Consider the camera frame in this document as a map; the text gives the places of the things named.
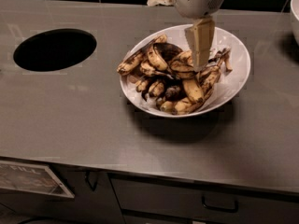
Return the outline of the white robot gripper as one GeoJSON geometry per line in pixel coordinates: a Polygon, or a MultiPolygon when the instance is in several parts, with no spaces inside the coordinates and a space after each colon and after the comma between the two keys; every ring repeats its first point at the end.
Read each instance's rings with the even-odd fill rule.
{"type": "Polygon", "coordinates": [[[174,5],[182,17],[199,19],[195,20],[191,27],[185,29],[185,36],[189,48],[192,51],[193,67],[196,72],[199,72],[206,67],[208,63],[215,31],[215,22],[213,18],[208,15],[217,12],[223,1],[224,0],[148,0],[147,5],[149,7],[174,5]]]}

